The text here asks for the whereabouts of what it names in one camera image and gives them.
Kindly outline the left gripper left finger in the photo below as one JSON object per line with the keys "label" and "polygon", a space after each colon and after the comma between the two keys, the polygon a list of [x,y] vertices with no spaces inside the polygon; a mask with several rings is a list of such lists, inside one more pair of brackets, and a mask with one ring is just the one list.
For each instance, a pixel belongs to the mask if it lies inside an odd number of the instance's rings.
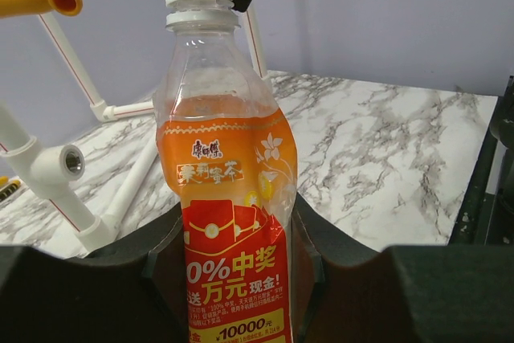
{"label": "left gripper left finger", "polygon": [[3,342],[186,342],[182,213],[83,258],[1,248]]}

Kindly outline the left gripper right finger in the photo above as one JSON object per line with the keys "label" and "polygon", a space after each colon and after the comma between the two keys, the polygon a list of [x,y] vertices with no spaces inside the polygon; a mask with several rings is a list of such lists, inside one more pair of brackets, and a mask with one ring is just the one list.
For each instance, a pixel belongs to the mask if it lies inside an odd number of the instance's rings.
{"label": "left gripper right finger", "polygon": [[297,342],[510,342],[513,249],[392,246],[376,252],[298,197],[292,212]]}

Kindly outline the orange label tea bottle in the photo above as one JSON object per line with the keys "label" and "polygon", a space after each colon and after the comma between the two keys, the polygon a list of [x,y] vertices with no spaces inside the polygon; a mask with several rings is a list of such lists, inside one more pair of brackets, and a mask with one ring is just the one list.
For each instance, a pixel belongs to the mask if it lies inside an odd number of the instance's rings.
{"label": "orange label tea bottle", "polygon": [[230,1],[169,7],[175,47],[153,106],[182,209],[189,339],[290,342],[292,131],[235,46]]}

